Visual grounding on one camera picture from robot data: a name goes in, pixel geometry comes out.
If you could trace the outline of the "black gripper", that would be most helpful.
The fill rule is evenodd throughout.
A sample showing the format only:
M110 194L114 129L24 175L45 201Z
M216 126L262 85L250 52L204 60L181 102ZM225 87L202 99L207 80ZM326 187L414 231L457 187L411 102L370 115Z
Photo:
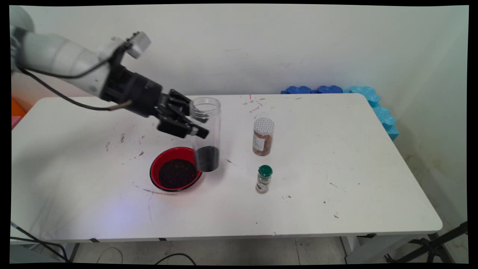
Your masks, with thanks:
M209 130L189 118L191 99L173 89L168 94L162 91L162 85L118 64L111 68L100 99L116 104L131 101L125 109L145 118L158 118L156 129L160 132L179 138L197 136L205 139ZM161 109L157 109L160 99Z

